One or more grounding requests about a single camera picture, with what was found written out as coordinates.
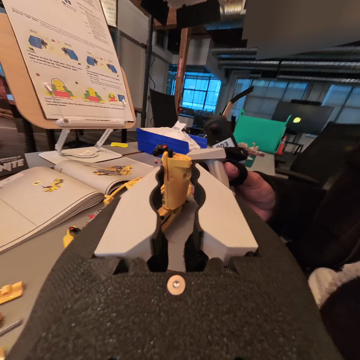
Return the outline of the blue plastic bin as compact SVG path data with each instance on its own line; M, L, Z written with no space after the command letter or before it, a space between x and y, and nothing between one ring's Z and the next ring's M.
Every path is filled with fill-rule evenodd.
M174 152L184 155L190 152L189 145L185 141L150 133L142 130L142 128L138 128L136 132L138 150L147 154L152 154L153 150L158 145L167 145ZM190 135L190 137L200 145L201 149L207 148L206 138L194 135Z

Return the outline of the black monitor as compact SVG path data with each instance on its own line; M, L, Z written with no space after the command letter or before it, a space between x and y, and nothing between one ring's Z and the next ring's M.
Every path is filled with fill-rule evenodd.
M178 116L175 96L152 90L150 103L155 128L172 128L176 124Z

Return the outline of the black printed box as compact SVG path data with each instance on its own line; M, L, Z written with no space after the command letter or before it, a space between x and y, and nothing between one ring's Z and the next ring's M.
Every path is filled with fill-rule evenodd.
M13 155L0 159L0 178L6 178L13 174L28 169L25 154Z

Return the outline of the yellow brick door assembly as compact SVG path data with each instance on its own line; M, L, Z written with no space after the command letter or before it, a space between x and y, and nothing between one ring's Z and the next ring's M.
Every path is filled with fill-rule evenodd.
M184 154L175 153L165 144L153 150L154 156L161 155L164 169L164 183L161 186L162 205L157 210L163 232L174 222L191 193L192 160Z

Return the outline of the person's right hand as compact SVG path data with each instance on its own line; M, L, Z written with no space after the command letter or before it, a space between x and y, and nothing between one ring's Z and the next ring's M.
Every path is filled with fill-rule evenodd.
M263 221L268 222L276 205L272 186L260 174L249 171L243 184L234 187L236 195Z

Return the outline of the black office chair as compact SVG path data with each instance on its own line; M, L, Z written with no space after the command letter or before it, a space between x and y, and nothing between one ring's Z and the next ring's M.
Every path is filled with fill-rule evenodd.
M277 174L296 182L323 187L344 167L345 157L359 145L360 125L329 122L290 169L277 168Z

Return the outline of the green folding crate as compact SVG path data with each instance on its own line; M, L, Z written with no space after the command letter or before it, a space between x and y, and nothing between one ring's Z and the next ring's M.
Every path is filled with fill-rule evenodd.
M237 118L233 136L237 143L253 143L259 151L275 154L284 137L290 116L285 122L246 116L241 110Z

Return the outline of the person's right forearm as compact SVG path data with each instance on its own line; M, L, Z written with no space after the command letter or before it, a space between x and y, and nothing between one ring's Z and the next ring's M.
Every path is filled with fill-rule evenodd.
M268 225L303 269L338 269L360 259L360 147L349 151L329 190L259 175L276 203Z

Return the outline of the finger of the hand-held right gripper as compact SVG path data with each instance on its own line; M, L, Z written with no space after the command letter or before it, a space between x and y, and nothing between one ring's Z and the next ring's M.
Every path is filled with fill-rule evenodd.
M224 148L200 148L190 151L187 156L189 156L195 163L206 163L212 161L224 162L226 159L226 152Z

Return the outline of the open instruction booklet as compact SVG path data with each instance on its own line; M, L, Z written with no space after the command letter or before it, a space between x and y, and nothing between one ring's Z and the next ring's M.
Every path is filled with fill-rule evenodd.
M121 157L102 163L62 160L25 169L0 186L0 251L27 241L93 207L155 167Z

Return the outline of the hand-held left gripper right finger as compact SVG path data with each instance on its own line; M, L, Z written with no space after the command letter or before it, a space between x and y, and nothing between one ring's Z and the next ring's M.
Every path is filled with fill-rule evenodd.
M208 163L207 171L198 163L192 165L195 211L192 242L195 251L208 258L229 263L233 257L254 254L258 243L230 189L222 163Z

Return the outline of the brown sherpa-lined jacket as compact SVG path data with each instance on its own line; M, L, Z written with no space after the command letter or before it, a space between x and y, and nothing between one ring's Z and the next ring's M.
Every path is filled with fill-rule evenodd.
M318 268L308 285L324 325L346 360L360 359L360 262Z

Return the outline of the yellow brick car model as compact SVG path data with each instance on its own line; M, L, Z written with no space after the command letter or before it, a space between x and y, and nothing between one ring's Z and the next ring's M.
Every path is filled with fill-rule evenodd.
M88 217L87 223L91 222L98 214L100 214L107 205L109 205L115 198L115 196L121 192L123 189L129 190L131 189L138 181L140 181L142 177L135 178L133 180L130 180L128 182L123 183L118 189L114 190L110 195L105 195L105 198L103 200L103 205L100 209L95 211L94 213L90 214ZM67 248L68 245L74 240L74 238L81 232L81 228L77 226L70 226L67 231L66 235L63 237L63 246L64 248Z

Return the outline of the blue-lit window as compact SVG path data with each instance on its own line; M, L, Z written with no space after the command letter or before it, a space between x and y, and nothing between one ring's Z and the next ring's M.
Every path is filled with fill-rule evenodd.
M222 81L212 73L185 72L180 105L192 110L215 112Z

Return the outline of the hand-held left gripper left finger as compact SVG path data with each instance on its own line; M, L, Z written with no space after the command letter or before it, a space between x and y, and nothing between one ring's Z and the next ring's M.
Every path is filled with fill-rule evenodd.
M169 262L168 241L157 210L162 200L164 168L156 167L121 197L94 250L96 257L117 256L129 261Z

